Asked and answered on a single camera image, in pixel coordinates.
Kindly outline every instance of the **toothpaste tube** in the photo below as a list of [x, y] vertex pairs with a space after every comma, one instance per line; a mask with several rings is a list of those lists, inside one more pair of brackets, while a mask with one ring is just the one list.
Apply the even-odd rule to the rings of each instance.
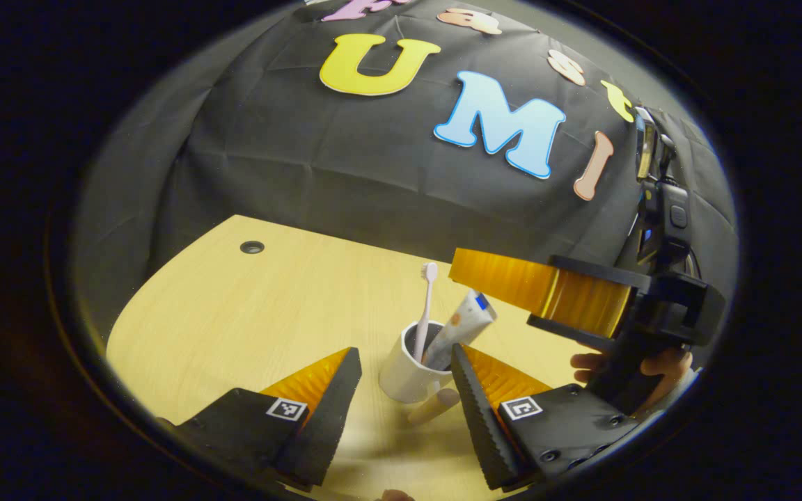
[[470, 289], [423, 354], [423, 365], [436, 371], [448, 370], [451, 364], [451, 347], [454, 343], [470, 344], [478, 334], [497, 320], [497, 313], [487, 298], [476, 289]]

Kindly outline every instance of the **toothbrush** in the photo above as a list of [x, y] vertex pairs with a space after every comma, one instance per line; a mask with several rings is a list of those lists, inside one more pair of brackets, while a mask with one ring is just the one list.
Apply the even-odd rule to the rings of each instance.
[[426, 333], [429, 332], [429, 304], [432, 302], [432, 283], [439, 277], [439, 265], [426, 263], [420, 270], [420, 276], [426, 279], [426, 309], [423, 310], [423, 318], [416, 324], [416, 338], [414, 338], [414, 360], [417, 363], [423, 362], [423, 348], [426, 345]]

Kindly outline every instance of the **toothbrush head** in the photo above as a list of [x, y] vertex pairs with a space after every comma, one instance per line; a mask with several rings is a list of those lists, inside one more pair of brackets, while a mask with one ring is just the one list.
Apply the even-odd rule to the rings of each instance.
[[420, 270], [420, 275], [429, 283], [435, 282], [435, 279], [439, 277], [439, 265], [435, 263], [424, 264], [423, 269]]

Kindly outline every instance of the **wooden handle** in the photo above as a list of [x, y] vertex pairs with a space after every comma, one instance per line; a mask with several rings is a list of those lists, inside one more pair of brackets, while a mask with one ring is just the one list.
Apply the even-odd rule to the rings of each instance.
[[407, 416], [407, 421], [414, 426], [419, 426], [424, 422], [432, 421], [437, 416], [445, 413], [446, 410], [455, 406], [459, 402], [459, 393], [450, 388], [443, 388], [426, 399], [423, 405], [416, 407], [410, 415]]
[[593, 136], [596, 138], [596, 146], [592, 149], [590, 161], [586, 164], [586, 170], [583, 171], [580, 179], [574, 182], [574, 193], [584, 200], [592, 200], [592, 197], [595, 196], [596, 183], [599, 181], [599, 176], [602, 175], [605, 162], [615, 152], [608, 136], [598, 130]]

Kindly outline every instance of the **foam letter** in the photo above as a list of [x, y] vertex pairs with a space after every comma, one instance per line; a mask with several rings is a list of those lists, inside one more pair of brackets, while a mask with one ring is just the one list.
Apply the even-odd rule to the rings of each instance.
[[380, 10], [391, 6], [392, 2], [407, 3], [410, 0], [351, 0], [346, 3], [340, 10], [331, 13], [329, 16], [321, 20], [344, 20], [344, 19], [361, 19], [367, 14], [363, 10], [367, 9], [372, 13], [378, 13]]
[[439, 18], [440, 22], [458, 26], [470, 26], [475, 31], [481, 31], [488, 35], [500, 35], [502, 33], [497, 29], [497, 25], [500, 24], [499, 20], [487, 14], [477, 13], [474, 10], [451, 8], [448, 9], [448, 12], [440, 13], [437, 18]]
[[550, 66], [553, 67], [554, 70], [559, 71], [566, 79], [571, 80], [579, 86], [586, 85], [586, 80], [583, 79], [582, 67], [567, 55], [560, 53], [560, 51], [550, 49], [550, 57], [547, 58], [547, 61], [550, 61]]
[[611, 145], [611, 139], [608, 139], [608, 136], [598, 130], [593, 136], [596, 138], [596, 146], [592, 147], [590, 161], [586, 163], [586, 169], [580, 179], [574, 182], [574, 193], [588, 202], [596, 194], [596, 183], [599, 181], [599, 176], [602, 175], [605, 162], [615, 152], [615, 147]]
[[624, 118], [624, 120], [628, 122], [633, 122], [633, 115], [627, 111], [625, 106], [627, 105], [632, 108], [633, 102], [630, 102], [630, 99], [627, 99], [617, 86], [611, 85], [611, 83], [605, 82], [605, 80], [599, 80], [599, 82], [602, 82], [602, 85], [608, 89], [608, 104], [611, 104], [611, 107], [618, 112], [621, 118]]
[[510, 112], [500, 83], [492, 77], [459, 71], [457, 78], [462, 80], [462, 92], [448, 123], [435, 127], [435, 136], [459, 146], [475, 145], [478, 139], [472, 134], [472, 126], [479, 118], [486, 152], [499, 152], [521, 134], [518, 145], [506, 152], [506, 161], [541, 180], [550, 177], [550, 149], [565, 113], [541, 99], [532, 99]]
[[341, 35], [336, 48], [327, 56], [321, 67], [321, 82], [338, 92], [360, 95], [385, 95], [398, 92], [410, 85], [423, 61], [429, 54], [438, 54], [441, 47], [422, 40], [402, 38], [403, 48], [395, 65], [385, 75], [369, 77], [357, 72], [357, 65], [373, 45], [385, 42], [385, 37], [365, 33]]

